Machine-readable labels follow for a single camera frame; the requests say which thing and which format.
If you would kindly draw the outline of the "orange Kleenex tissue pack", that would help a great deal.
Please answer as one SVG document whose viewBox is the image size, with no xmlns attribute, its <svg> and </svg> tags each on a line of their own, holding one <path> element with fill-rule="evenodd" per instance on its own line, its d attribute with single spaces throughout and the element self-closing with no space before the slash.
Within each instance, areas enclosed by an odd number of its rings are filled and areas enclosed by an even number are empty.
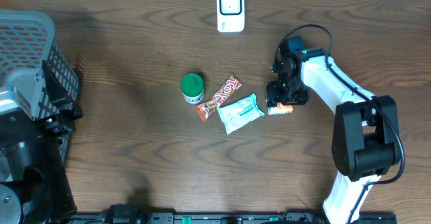
<svg viewBox="0 0 431 224">
<path fill-rule="evenodd" d="M 281 102 L 270 102 L 266 99 L 268 115 L 282 115 L 293 112 L 293 105 L 285 105 Z"/>
</svg>

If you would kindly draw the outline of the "green lid white jar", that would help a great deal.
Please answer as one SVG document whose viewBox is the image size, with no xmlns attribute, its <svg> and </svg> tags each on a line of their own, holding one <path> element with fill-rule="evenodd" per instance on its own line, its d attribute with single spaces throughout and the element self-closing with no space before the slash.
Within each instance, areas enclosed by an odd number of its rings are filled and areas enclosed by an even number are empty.
<svg viewBox="0 0 431 224">
<path fill-rule="evenodd" d="M 185 75 L 181 81 L 181 91 L 186 102 L 198 104 L 205 95 L 205 86 L 201 76 L 195 73 Z"/>
</svg>

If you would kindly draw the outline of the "light blue wet wipes pack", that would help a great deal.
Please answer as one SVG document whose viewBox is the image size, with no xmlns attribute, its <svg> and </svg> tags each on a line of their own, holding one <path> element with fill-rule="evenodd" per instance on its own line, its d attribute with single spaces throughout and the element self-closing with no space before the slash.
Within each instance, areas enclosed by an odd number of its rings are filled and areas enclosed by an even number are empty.
<svg viewBox="0 0 431 224">
<path fill-rule="evenodd" d="M 227 135 L 265 115 L 257 105 L 255 94 L 218 108 L 218 114 L 224 123 Z"/>
</svg>

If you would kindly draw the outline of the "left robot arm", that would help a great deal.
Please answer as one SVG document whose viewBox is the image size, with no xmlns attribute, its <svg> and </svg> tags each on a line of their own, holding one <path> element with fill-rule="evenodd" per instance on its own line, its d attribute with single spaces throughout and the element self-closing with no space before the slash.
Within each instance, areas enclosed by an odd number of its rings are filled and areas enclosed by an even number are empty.
<svg viewBox="0 0 431 224">
<path fill-rule="evenodd" d="M 1 183 L 2 223 L 63 223 L 77 212 L 59 145 L 83 114 L 48 62 L 42 70 L 59 113 L 31 120 L 16 88 L 1 92 L 1 154 L 12 177 Z"/>
</svg>

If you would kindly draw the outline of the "orange chocolate bar wrapper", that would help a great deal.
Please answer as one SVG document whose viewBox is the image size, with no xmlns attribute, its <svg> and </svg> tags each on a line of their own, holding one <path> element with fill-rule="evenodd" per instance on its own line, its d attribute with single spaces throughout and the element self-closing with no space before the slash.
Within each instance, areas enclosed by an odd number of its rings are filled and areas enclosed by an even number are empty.
<svg viewBox="0 0 431 224">
<path fill-rule="evenodd" d="M 225 84 L 212 96 L 212 98 L 195 107 L 200 119 L 206 122 L 208 118 L 240 87 L 242 82 L 231 73 Z"/>
</svg>

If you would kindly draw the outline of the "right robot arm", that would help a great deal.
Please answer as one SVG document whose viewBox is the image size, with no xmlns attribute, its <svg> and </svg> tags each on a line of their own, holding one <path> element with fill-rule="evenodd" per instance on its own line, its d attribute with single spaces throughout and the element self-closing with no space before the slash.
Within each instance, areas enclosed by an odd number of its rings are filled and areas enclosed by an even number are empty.
<svg viewBox="0 0 431 224">
<path fill-rule="evenodd" d="M 351 80 L 324 48 L 307 49 L 299 36 L 286 36 L 271 67 L 278 79 L 267 85 L 269 114 L 304 105 L 315 92 L 334 113 L 331 152 L 337 175 L 323 202 L 326 223 L 353 223 L 370 189 L 393 165 L 405 167 L 397 105 L 390 96 L 375 96 Z"/>
</svg>

